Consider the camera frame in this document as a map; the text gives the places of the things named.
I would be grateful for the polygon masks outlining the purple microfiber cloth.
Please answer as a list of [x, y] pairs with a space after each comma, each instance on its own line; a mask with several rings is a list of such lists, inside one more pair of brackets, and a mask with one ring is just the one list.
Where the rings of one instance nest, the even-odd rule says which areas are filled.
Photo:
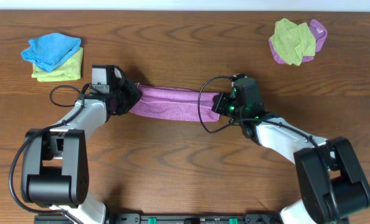
[[199, 93], [197, 91], [152, 87], [137, 84], [142, 92], [139, 102], [130, 110], [138, 116], [173, 121], [216, 122], [220, 118], [211, 110], [213, 97], [217, 93]]

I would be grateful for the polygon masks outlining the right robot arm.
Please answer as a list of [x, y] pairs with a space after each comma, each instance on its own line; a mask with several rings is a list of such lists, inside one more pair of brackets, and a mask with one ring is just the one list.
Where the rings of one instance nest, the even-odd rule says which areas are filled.
[[266, 111], [256, 93], [221, 93], [213, 97], [212, 110], [295, 165], [301, 200], [280, 212], [282, 222], [346, 223], [350, 215], [370, 207], [370, 185], [348, 139], [302, 131]]

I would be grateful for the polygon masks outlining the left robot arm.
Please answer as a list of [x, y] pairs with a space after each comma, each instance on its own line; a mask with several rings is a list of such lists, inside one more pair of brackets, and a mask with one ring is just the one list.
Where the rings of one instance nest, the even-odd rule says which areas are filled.
[[34, 223], [118, 223], [122, 217], [89, 191], [87, 140], [114, 115], [140, 100], [137, 86], [121, 78], [88, 83], [61, 120], [26, 133], [15, 158], [22, 159], [21, 196], [12, 197], [35, 213]]

